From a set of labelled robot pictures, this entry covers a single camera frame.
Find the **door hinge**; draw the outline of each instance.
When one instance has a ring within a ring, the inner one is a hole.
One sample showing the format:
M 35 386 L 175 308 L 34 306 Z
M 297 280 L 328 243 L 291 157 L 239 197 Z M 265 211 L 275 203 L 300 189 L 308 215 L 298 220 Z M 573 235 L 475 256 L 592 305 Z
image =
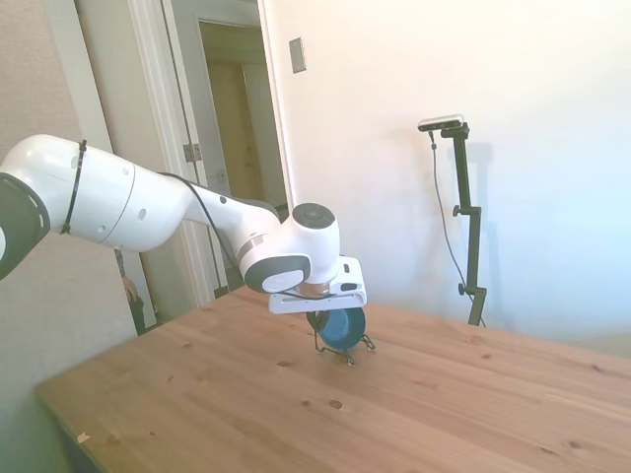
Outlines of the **door hinge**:
M 187 163 L 194 163 L 201 161 L 201 149 L 199 143 L 193 143 L 192 145 L 184 145 L 184 158 Z

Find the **dark blue bowl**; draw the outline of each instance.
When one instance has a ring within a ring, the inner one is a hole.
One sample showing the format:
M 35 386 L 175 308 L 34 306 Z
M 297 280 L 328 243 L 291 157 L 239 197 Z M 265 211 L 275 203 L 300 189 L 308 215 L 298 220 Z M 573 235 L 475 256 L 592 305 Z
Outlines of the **dark blue bowl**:
M 366 314 L 360 307 L 331 310 L 320 330 L 322 341 L 334 350 L 346 351 L 357 345 L 366 333 Z

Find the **wood grain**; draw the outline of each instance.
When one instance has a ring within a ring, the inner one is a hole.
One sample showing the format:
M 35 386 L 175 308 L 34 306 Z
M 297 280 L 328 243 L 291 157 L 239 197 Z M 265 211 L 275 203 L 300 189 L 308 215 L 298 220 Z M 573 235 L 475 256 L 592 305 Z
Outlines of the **wood grain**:
M 104 471 L 631 471 L 631 362 L 384 307 L 349 368 L 246 289 L 43 384 Z

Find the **wire stand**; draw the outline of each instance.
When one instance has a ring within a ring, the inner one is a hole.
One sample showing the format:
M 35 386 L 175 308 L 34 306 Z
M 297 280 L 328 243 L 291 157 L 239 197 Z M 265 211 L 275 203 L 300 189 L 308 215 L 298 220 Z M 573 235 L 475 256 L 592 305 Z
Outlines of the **wire stand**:
M 309 325 L 314 330 L 315 349 L 319 353 L 331 352 L 331 353 L 334 353 L 335 355 L 345 358 L 349 367 L 357 366 L 357 362 L 355 361 L 353 356 L 348 352 L 348 350 L 344 350 L 344 351 L 333 350 L 332 348 L 328 348 L 328 347 L 320 347 L 319 344 L 317 343 L 317 335 L 321 332 L 321 329 L 324 328 L 324 326 L 326 325 L 326 322 L 328 321 L 328 317 L 330 316 L 330 312 L 328 310 L 324 310 L 322 312 L 306 312 L 306 314 L 307 314 L 307 321 L 309 322 Z M 376 349 L 375 344 L 373 343 L 371 338 L 366 334 L 362 335 L 360 342 L 363 342 L 370 351 L 373 351 Z

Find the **doorway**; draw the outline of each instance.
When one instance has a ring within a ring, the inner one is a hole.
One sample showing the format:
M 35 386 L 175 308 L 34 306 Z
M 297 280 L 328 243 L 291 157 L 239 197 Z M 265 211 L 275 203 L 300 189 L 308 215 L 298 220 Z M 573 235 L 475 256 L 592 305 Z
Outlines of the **doorway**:
M 199 29 L 231 195 L 267 202 L 284 220 L 287 194 L 261 29 L 204 21 Z

